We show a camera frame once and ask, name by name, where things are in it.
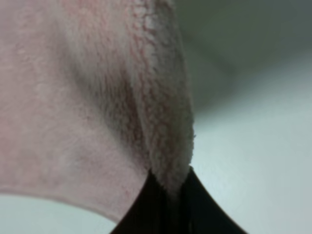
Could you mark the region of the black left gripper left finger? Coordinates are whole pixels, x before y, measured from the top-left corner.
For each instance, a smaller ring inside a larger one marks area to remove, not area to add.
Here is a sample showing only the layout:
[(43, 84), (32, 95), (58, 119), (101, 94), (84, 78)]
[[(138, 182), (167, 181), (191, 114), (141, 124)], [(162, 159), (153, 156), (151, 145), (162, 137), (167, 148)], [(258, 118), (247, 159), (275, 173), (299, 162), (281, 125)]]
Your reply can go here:
[(133, 205), (111, 233), (167, 234), (168, 230), (166, 193), (149, 172)]

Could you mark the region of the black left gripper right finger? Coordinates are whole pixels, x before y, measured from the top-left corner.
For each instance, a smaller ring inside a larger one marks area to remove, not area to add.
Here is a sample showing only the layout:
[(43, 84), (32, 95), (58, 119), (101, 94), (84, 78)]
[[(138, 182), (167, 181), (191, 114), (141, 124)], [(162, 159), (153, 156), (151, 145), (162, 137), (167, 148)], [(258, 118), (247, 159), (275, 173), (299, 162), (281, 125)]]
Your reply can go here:
[(190, 167), (181, 187), (181, 234), (245, 234), (214, 201)]

